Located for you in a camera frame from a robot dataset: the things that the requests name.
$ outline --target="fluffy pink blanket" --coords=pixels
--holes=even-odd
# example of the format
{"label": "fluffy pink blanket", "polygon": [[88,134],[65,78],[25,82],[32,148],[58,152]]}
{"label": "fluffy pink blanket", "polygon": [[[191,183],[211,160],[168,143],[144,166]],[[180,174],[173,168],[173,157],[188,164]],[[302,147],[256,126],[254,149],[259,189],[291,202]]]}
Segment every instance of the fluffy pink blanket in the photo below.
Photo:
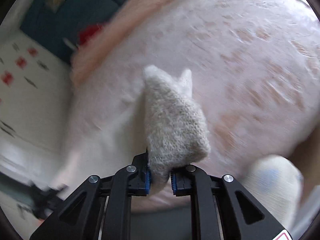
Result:
{"label": "fluffy pink blanket", "polygon": [[[191,69],[211,132],[211,154],[197,164],[207,173],[238,178],[257,158],[289,155],[316,124],[319,43],[319,21],[299,0],[130,0],[74,58],[67,160],[52,186],[68,185],[68,195],[145,150],[146,65]],[[132,209],[184,201],[168,186]]]}

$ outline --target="fabric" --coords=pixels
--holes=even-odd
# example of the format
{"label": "fabric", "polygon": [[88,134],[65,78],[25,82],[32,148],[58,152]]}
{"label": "fabric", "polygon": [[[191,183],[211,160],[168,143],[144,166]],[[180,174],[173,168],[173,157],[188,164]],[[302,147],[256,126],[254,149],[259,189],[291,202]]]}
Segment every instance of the fabric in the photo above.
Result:
{"label": "fabric", "polygon": [[85,45],[88,40],[92,39],[94,35],[99,33],[103,28],[102,24],[90,25],[86,29],[78,33],[79,45]]}
{"label": "fabric", "polygon": [[208,129],[192,100],[191,71],[178,80],[155,66],[144,69],[145,131],[152,189],[161,190],[173,168],[203,160],[210,153]]}
{"label": "fabric", "polygon": [[100,35],[80,48],[72,59],[71,80],[79,87],[100,67],[110,51],[127,37],[135,27],[172,0],[129,0]]}
{"label": "fabric", "polygon": [[303,176],[287,159],[271,155],[255,162],[241,184],[286,228],[292,229]]}
{"label": "fabric", "polygon": [[[211,145],[197,165],[208,174],[239,178],[255,160],[288,156],[318,116],[318,44],[319,21],[299,0],[171,2],[114,47],[78,88],[65,166],[52,185],[68,185],[66,197],[90,175],[111,176],[145,151],[147,65],[174,77],[192,71],[192,98],[207,119]],[[188,200],[174,197],[167,184],[156,195],[133,198],[132,210]]]}

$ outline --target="gray knitted sock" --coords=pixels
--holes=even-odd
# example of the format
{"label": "gray knitted sock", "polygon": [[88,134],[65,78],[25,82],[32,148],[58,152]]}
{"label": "gray knitted sock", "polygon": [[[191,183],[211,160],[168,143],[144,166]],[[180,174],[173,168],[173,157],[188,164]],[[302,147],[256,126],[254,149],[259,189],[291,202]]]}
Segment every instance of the gray knitted sock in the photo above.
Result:
{"label": "gray knitted sock", "polygon": [[144,69],[149,167],[153,189],[162,189],[173,168],[199,162],[210,152],[208,129],[192,99],[191,71],[179,79],[149,66]]}

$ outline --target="white sock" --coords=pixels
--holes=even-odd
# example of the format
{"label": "white sock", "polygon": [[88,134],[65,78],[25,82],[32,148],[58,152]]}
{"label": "white sock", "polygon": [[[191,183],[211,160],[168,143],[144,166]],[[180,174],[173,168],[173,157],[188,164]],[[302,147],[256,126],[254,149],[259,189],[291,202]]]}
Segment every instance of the white sock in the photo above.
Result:
{"label": "white sock", "polygon": [[191,71],[179,79],[149,66],[144,69],[149,167],[153,189],[162,189],[173,168],[199,162],[210,152],[208,129],[192,99]]}
{"label": "white sock", "polygon": [[241,184],[286,228],[291,230],[303,177],[286,158],[270,155],[255,162]]}

